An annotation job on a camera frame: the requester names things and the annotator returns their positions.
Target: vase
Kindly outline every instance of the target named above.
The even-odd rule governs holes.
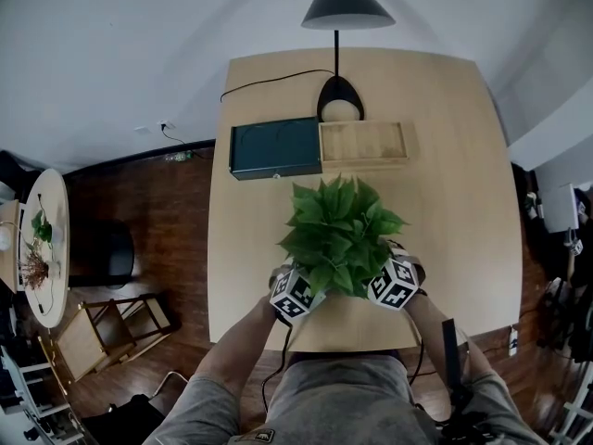
[[[61,267],[59,262],[49,261],[47,263],[47,278],[50,280],[57,280],[61,274]]]
[[[52,240],[53,246],[60,244],[64,240],[64,231],[59,226],[52,224]]]

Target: table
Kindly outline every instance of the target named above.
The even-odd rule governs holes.
[[[52,249],[49,248],[47,243],[42,244],[42,255],[46,260],[51,260],[53,255],[54,261],[59,262],[60,269],[58,277],[45,279],[42,286],[36,290],[25,286],[25,294],[39,323],[47,328],[53,328],[59,324],[66,308],[70,247],[68,193],[64,179],[56,170],[45,170],[37,178],[29,194],[21,226],[22,236],[24,236],[24,240],[27,242],[32,242],[33,240],[31,221],[41,209],[39,195],[41,195],[41,203],[44,206],[47,220],[52,225],[61,228],[63,232],[62,242],[55,244]],[[21,261],[24,261],[27,253],[24,240],[21,237]]]
[[[9,201],[0,205],[0,221],[8,221],[12,224],[2,224],[12,234],[12,246],[6,252],[0,251],[0,279],[17,293],[19,286],[19,272],[17,269],[17,245],[19,242],[19,202]]]
[[[340,50],[340,63],[368,120],[402,122],[415,132],[416,160],[359,177],[410,223],[396,239],[420,257],[428,275],[424,289],[468,335],[516,323],[522,281],[519,211],[503,134],[478,68],[454,57],[365,48]],[[234,59],[226,90],[332,67],[331,49]],[[208,222],[211,341],[218,341],[267,292],[271,269],[284,260],[276,243],[290,229],[284,223],[292,214],[292,183],[317,186],[320,178],[335,176],[237,181],[228,165],[231,127],[314,115],[327,77],[311,73],[258,84],[223,99]],[[285,331],[277,324],[267,348],[280,350]],[[296,324],[291,350],[416,344],[404,312],[335,296]]]

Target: wooden chair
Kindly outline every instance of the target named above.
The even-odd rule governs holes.
[[[134,360],[179,327],[154,294],[81,303],[78,308],[55,341],[75,382],[92,371]]]

